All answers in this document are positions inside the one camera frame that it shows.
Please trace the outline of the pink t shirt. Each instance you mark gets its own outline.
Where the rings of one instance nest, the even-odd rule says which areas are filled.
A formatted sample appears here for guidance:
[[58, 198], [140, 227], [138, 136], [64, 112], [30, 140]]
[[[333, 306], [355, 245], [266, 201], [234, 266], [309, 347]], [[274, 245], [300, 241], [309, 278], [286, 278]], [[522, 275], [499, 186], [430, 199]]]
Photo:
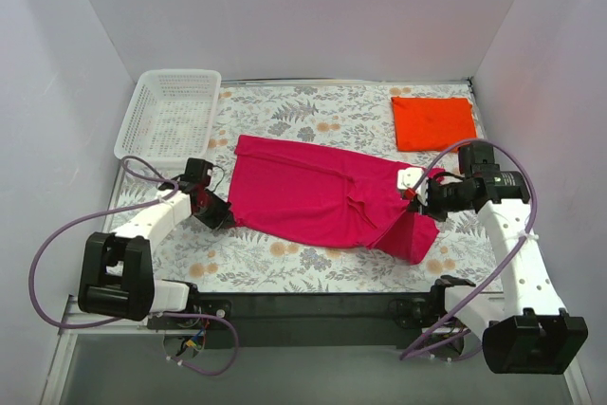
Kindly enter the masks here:
[[239, 227], [329, 249], [378, 249], [422, 262], [439, 230], [408, 212], [410, 164], [311, 143], [242, 135], [229, 202]]

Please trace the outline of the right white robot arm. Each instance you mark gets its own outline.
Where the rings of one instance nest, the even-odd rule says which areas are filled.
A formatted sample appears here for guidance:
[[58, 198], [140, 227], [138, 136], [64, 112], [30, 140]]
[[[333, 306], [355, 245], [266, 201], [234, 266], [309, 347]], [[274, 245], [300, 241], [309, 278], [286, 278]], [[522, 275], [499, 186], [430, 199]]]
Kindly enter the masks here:
[[411, 359], [439, 348], [426, 340], [456, 321], [474, 334], [489, 370], [495, 374], [561, 375], [588, 338], [582, 317], [569, 314], [544, 265], [535, 234], [538, 198], [523, 166], [504, 171], [497, 146], [467, 138], [448, 147], [458, 155], [459, 174], [448, 183], [429, 169], [408, 168], [396, 186], [410, 212], [444, 222], [449, 214], [476, 213], [497, 265], [479, 285], [444, 276], [429, 303], [434, 324], [400, 354]]

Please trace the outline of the folded orange t shirt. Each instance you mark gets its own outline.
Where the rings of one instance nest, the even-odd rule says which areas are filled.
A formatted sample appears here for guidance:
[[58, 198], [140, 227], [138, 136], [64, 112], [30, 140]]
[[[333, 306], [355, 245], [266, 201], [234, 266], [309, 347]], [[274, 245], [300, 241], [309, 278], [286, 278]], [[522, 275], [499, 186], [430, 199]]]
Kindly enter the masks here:
[[400, 152], [440, 152], [477, 137], [472, 105], [466, 98], [392, 97], [392, 108]]

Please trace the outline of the white plastic basket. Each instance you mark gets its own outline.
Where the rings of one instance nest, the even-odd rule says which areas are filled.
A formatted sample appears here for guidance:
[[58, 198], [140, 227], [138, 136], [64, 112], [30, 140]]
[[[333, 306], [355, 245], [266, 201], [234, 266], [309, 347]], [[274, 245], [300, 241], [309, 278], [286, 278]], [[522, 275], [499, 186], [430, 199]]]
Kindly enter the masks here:
[[183, 168], [202, 158], [212, 135], [222, 77], [203, 69], [141, 74], [129, 101], [114, 155], [138, 156], [157, 168]]

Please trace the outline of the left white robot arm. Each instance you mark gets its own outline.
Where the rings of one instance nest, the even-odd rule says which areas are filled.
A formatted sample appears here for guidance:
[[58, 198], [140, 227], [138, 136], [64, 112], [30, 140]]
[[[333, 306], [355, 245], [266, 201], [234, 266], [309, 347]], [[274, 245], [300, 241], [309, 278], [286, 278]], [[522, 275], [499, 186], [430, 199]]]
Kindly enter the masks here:
[[112, 232], [95, 232], [86, 240], [78, 306], [86, 313], [131, 321], [169, 312], [183, 329], [202, 316], [193, 300], [195, 286], [155, 277], [152, 256], [179, 224], [193, 217], [210, 230], [235, 226], [231, 204], [212, 190], [214, 165], [202, 158], [186, 161], [175, 178], [154, 178], [156, 199]]

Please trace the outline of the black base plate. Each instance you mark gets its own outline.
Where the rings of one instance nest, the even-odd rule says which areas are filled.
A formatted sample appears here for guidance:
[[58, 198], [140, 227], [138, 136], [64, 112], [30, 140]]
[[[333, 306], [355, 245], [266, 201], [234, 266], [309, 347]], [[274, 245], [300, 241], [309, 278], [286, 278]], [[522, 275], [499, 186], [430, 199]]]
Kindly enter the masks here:
[[218, 316], [242, 347], [392, 346], [403, 349], [446, 314], [437, 291], [201, 293], [188, 309]]

